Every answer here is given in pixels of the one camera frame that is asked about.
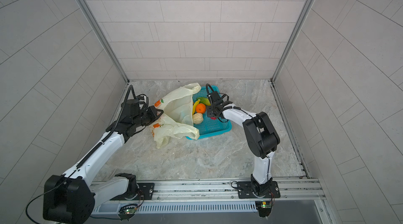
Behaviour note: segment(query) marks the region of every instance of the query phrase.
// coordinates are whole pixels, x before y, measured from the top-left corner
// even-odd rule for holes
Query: plastic bag
[[[185,85],[173,90],[154,104],[157,109],[164,110],[161,117],[149,126],[158,149],[167,145],[171,137],[199,138],[199,130],[193,126],[192,96],[200,89],[199,83]]]

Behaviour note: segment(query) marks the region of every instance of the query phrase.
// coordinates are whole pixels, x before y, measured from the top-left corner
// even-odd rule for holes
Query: gray floor
[[[170,91],[197,81],[135,81],[136,94],[149,96],[150,104]],[[203,80],[218,86],[236,106],[247,111],[266,112],[275,126],[281,143],[272,167],[273,176],[300,176],[301,169],[285,130],[279,109],[267,80]],[[148,129],[135,135],[107,161],[94,181],[106,181],[119,172],[132,173],[139,180],[248,178],[253,172],[243,128],[232,123],[232,130],[219,136],[188,140],[172,138],[161,149]]]

